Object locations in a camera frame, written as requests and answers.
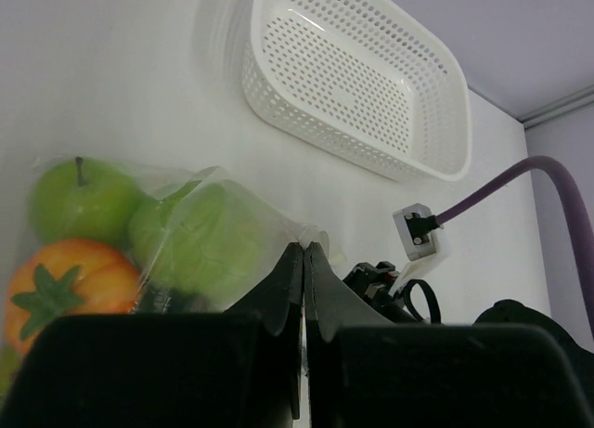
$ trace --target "tomato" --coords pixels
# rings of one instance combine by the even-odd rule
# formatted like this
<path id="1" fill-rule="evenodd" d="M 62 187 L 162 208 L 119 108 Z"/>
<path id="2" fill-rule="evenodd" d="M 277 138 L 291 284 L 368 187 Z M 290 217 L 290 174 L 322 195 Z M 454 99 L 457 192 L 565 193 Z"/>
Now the tomato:
<path id="1" fill-rule="evenodd" d="M 139 276 L 130 261 L 101 242 L 71 239 L 46 245 L 8 284 L 6 341 L 25 355 L 51 318 L 127 313 L 136 302 Z M 47 309 L 60 310 L 49 315 Z"/>

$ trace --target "gray wall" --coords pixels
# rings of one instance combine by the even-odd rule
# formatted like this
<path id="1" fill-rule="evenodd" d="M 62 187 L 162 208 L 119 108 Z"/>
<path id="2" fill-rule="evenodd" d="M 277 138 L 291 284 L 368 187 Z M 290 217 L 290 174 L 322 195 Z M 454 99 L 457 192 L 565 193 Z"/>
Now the gray wall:
<path id="1" fill-rule="evenodd" d="M 530 155 L 551 156 L 570 170 L 586 201 L 590 219 L 594 221 L 594 106 L 532 128 L 526 139 Z M 559 197 L 542 173 L 533 174 L 533 185 L 551 315 L 579 344 L 593 350 Z"/>

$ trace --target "basket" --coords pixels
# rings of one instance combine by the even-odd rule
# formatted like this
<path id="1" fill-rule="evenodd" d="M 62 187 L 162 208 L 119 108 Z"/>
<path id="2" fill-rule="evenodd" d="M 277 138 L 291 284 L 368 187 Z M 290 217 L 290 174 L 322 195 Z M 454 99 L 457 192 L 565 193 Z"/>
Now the basket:
<path id="1" fill-rule="evenodd" d="M 390 0 L 253 0 L 242 85 L 266 122 L 393 180 L 468 171 L 466 81 Z"/>

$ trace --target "clear plastic bag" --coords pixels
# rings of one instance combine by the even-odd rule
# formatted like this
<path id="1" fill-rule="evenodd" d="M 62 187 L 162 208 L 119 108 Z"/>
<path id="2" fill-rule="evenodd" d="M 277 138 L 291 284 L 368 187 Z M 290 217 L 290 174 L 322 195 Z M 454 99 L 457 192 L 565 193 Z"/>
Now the clear plastic bag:
<path id="1" fill-rule="evenodd" d="M 92 158 L 38 162 L 6 286 L 0 396 L 53 319 L 84 313 L 223 311 L 290 242 L 328 235 L 212 167 L 193 174 Z"/>

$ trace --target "cable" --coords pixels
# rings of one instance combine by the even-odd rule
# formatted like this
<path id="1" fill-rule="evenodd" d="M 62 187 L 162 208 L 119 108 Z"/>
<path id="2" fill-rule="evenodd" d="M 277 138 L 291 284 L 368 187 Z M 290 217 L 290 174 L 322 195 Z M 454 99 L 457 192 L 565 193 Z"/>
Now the cable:
<path id="1" fill-rule="evenodd" d="M 410 294 L 412 293 L 412 289 L 415 286 L 419 286 L 420 289 L 423 291 L 425 295 L 425 300 L 427 300 L 427 307 L 429 307 L 429 316 L 432 324 L 439 324 L 442 322 L 442 312 L 439 308 L 439 303 L 437 302 L 437 297 L 435 296 L 435 292 L 431 288 L 431 286 L 424 281 L 423 279 L 411 279 L 407 282 L 407 285 L 402 290 L 402 299 L 405 303 L 405 306 L 417 321 L 423 321 L 424 318 L 422 315 L 417 311 L 415 306 L 412 304 L 412 298 Z"/>
<path id="2" fill-rule="evenodd" d="M 549 175 L 559 193 L 574 250 L 577 274 L 584 304 L 586 305 L 586 313 L 588 314 L 588 323 L 594 337 L 594 233 L 588 217 L 588 210 L 577 184 L 567 168 L 560 162 L 546 156 L 524 159 L 498 175 L 464 201 L 439 214 L 437 223 L 443 225 L 451 221 L 519 175 L 535 169 L 542 170 Z"/>

